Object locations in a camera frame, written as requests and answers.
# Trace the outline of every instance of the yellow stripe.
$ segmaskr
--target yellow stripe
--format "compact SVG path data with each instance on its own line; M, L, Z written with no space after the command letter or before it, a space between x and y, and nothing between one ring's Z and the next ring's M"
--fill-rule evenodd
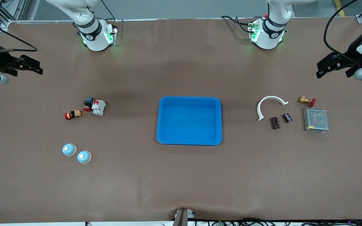
M336 4L336 7L337 7L338 10L342 7L342 4L340 3L340 0L335 0L335 4ZM341 16L341 17L345 17L345 16L346 16L346 15L344 14L343 10L341 10L341 11L339 12L339 16Z

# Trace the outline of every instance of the red object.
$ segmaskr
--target red object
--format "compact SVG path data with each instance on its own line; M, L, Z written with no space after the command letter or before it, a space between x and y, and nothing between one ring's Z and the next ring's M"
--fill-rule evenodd
M311 104L309 105L309 107L313 107L314 104L315 104L315 101L316 101L316 99L315 99L315 98L312 98L312 101L311 101Z

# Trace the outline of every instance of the orange and black toy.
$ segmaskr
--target orange and black toy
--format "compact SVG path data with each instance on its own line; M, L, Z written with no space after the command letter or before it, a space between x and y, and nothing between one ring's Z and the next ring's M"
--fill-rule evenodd
M65 113L64 117L66 120L71 120L73 118L79 118L82 116L82 112L80 110L72 110L69 113Z

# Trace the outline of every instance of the blue dome-shaped object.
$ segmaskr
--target blue dome-shaped object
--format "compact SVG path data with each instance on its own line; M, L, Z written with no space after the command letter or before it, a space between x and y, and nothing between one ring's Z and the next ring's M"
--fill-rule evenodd
M67 143L62 147L62 153L71 156L76 152L76 146L73 143Z
M80 163L88 163L90 162L90 160L92 160L92 154L88 151L81 151L78 154L78 161Z

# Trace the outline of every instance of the perforated metal box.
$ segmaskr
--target perforated metal box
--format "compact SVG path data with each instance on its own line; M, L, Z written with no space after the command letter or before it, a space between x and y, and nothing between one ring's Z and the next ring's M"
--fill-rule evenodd
M305 130L308 132L325 133L329 130L328 116L325 110L308 108L304 109Z

